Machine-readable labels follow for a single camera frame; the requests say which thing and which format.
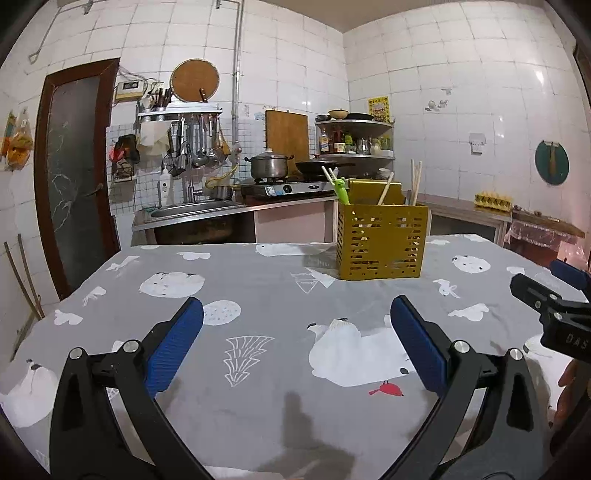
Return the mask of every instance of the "shelf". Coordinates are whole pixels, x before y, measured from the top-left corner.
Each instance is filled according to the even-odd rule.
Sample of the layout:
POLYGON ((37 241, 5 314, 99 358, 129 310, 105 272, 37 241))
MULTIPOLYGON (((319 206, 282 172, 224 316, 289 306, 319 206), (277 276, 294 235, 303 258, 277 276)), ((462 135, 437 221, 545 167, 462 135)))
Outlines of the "shelf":
POLYGON ((161 112, 140 112, 138 117, 152 117, 159 115, 179 115, 182 113, 222 113, 222 109, 216 103, 203 102, 171 102, 166 107, 166 110, 161 112))
POLYGON ((353 124, 353 125, 374 125, 376 127, 386 127, 392 128, 394 124, 387 124, 386 122, 376 122, 374 120, 325 120, 323 122, 316 122, 316 125, 346 125, 346 124, 353 124))
POLYGON ((363 158, 364 160, 386 160, 386 161, 392 161, 392 160, 396 160, 395 157, 383 157, 382 155, 359 155, 357 153, 329 153, 329 154, 325 154, 325 155, 320 155, 320 157, 322 160, 331 160, 331 159, 335 159, 335 160, 339 160, 339 159, 345 159, 345 158, 363 158))
POLYGON ((394 128, 394 124, 385 122, 375 122, 373 120, 326 120, 317 122, 316 127, 326 128, 328 132, 341 128, 354 137, 379 137, 394 128))

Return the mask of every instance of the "human hand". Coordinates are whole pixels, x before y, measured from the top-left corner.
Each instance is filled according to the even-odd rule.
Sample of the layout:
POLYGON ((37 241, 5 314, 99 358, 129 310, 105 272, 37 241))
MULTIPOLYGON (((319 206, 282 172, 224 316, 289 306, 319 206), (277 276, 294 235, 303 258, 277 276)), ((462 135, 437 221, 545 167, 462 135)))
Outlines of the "human hand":
POLYGON ((556 404, 556 415, 554 416, 554 423, 561 423, 566 419, 566 417, 571 412, 572 407, 574 406, 573 403, 573 385, 574 379, 577 377, 577 369, 579 367, 578 360, 572 360, 571 363, 568 364, 564 373, 558 380, 558 386, 564 387, 564 390, 560 394, 558 398, 558 403, 556 404))

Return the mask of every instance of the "condiment bottle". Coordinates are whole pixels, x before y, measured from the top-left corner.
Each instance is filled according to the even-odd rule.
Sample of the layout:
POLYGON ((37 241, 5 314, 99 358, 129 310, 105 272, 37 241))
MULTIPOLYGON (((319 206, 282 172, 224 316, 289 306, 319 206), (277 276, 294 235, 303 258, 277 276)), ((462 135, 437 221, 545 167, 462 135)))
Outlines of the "condiment bottle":
POLYGON ((343 137, 343 131, 338 128, 337 130, 335 130, 335 134, 334 134, 334 150, 335 153, 346 153, 346 145, 345 145, 345 139, 343 137))
POLYGON ((322 127, 320 129, 320 153, 328 153, 329 152, 329 136, 326 134, 326 128, 322 127))

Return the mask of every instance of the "bottle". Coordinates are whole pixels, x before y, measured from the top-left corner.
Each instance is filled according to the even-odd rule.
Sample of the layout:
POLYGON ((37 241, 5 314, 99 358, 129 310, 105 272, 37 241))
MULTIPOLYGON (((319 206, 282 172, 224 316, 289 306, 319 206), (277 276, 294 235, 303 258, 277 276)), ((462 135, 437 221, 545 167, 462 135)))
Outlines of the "bottle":
POLYGON ((173 176, 165 168, 158 178, 158 193, 160 194, 160 206, 166 207, 174 203, 173 176))
POLYGON ((335 153, 346 153, 345 139, 343 137, 343 131, 340 128, 335 130, 334 144, 335 153))
POLYGON ((371 147, 369 147, 369 152, 374 156, 379 156, 382 154, 382 144, 379 138, 372 138, 371 147))
POLYGON ((326 128, 322 127, 320 130, 320 154, 326 154, 329 152, 329 136, 326 134, 326 128))

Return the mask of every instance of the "kitchen sink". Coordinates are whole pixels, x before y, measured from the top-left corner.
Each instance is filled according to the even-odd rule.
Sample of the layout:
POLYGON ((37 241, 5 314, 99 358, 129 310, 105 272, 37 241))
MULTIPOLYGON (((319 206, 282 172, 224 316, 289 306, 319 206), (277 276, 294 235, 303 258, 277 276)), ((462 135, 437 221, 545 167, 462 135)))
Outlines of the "kitchen sink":
POLYGON ((165 219, 171 217, 178 217, 184 215, 191 215, 192 213, 211 212, 213 210, 225 210, 235 208, 240 203, 231 200, 204 200, 197 203, 185 203, 183 205, 175 205, 172 207, 159 208, 150 213, 152 219, 165 219))

